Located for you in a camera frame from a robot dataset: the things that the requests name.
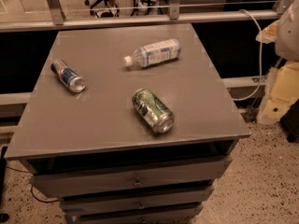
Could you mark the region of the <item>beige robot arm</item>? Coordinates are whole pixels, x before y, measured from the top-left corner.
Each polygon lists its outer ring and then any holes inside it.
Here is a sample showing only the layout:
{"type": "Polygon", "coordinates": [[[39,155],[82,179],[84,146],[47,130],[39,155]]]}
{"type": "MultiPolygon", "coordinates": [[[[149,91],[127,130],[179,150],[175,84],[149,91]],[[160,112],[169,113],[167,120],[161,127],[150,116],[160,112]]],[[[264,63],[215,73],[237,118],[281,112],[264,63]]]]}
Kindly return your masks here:
{"type": "Polygon", "coordinates": [[[294,0],[279,20],[261,30],[256,40],[274,42],[276,55],[286,61],[281,68],[269,70],[257,115],[258,123],[272,125],[299,100],[299,0],[294,0]]]}

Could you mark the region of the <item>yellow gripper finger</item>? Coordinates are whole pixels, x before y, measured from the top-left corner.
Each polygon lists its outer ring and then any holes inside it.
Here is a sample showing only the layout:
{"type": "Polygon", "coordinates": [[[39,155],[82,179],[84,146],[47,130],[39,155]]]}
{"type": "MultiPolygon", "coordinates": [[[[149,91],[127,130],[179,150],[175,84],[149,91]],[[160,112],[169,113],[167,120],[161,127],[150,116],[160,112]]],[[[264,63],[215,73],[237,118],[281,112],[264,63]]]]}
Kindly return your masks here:
{"type": "Polygon", "coordinates": [[[287,61],[281,68],[271,67],[264,91],[257,122],[272,125],[299,100],[299,62],[287,61]]]}

